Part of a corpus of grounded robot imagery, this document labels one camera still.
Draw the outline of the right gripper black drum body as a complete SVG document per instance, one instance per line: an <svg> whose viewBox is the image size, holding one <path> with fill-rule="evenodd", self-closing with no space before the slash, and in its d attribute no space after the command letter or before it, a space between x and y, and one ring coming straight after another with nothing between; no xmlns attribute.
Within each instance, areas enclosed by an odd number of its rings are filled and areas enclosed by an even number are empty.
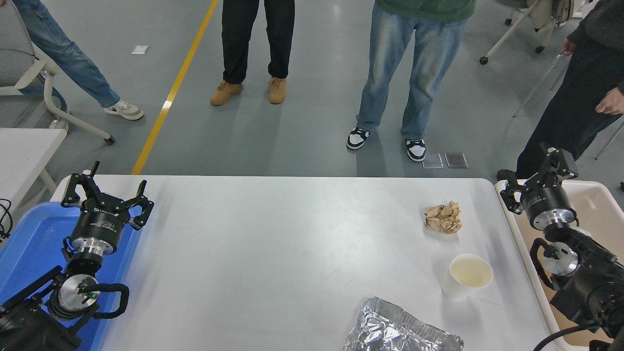
<svg viewBox="0 0 624 351"><path fill-rule="evenodd" d="M521 204L531 226L569 224L577 220L577 213L561 184L526 187L521 191Z"/></svg>

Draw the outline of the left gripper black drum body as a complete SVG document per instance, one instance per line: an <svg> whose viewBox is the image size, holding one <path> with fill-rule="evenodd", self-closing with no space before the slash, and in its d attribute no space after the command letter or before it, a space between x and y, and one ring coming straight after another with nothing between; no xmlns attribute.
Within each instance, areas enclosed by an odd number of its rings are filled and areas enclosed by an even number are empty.
<svg viewBox="0 0 624 351"><path fill-rule="evenodd" d="M71 234L72 247L82 247L86 240L95 239L105 242L105 247L117 247L123 228L131 216L129 209L98 208L82 204L81 213Z"/></svg>

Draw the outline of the person's left hand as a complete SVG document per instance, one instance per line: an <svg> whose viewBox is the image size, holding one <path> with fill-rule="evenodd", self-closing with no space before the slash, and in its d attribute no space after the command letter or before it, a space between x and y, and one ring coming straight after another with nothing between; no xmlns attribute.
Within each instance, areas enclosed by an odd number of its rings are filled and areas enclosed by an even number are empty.
<svg viewBox="0 0 624 351"><path fill-rule="evenodd" d="M611 89L600 103L595 107L595 111L601 114L623 114L624 113L624 95L615 87Z"/></svg>

